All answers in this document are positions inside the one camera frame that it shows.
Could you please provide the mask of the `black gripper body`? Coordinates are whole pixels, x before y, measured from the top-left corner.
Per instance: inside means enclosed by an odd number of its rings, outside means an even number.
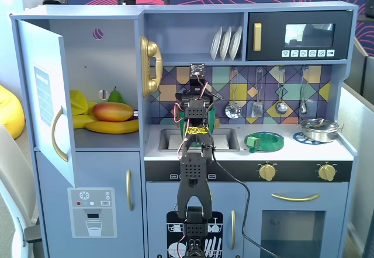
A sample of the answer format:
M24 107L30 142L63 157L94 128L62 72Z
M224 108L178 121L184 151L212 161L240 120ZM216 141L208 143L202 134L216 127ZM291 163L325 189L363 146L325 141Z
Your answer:
M207 88L207 81L199 75L191 75L189 78L189 89L186 90L188 95L204 94Z

